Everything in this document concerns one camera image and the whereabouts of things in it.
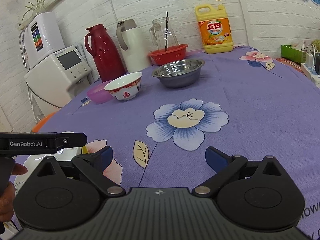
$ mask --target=dish soap bottle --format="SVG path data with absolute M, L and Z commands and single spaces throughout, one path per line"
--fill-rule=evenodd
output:
M 195 8 L 203 47 L 206 53 L 220 53 L 233 50 L 230 24 L 224 5 L 219 1 L 218 10 L 210 4 L 200 4 Z M 208 12 L 199 12 L 208 8 Z

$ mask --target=stainless steel bowl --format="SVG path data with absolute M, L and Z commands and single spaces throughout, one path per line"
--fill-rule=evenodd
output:
M 174 61 L 158 67 L 152 72 L 152 76 L 158 78 L 168 88 L 186 87 L 196 82 L 203 65 L 202 59 Z

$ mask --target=silver bolt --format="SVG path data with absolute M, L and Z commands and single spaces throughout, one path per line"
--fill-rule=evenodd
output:
M 122 188 L 119 186 L 112 186 L 107 189 L 107 192 L 112 195 L 120 194 L 120 193 L 122 193 L 122 191 L 123 191 Z
M 195 192 L 201 195 L 210 193 L 210 189 L 205 186 L 199 186 L 195 188 Z

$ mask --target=gray ribbed panel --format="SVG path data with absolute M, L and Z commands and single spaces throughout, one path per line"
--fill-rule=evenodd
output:
M 109 199 L 87 223 L 62 232 L 25 229 L 13 240 L 303 240 L 297 229 L 257 233 L 231 224 L 210 199 L 192 196 L 186 188 L 133 188 Z

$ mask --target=finger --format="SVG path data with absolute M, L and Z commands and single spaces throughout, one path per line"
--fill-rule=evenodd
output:
M 13 217 L 13 209 L 7 212 L 6 214 L 0 215 L 0 222 L 9 222 Z
M 14 192 L 14 185 L 9 182 L 9 185 L 0 197 L 0 215 L 4 215 L 13 209 Z
M 28 172 L 28 169 L 25 166 L 19 163 L 16 163 L 16 165 L 13 168 L 12 175 L 22 175 L 22 174 L 26 174 L 27 172 Z

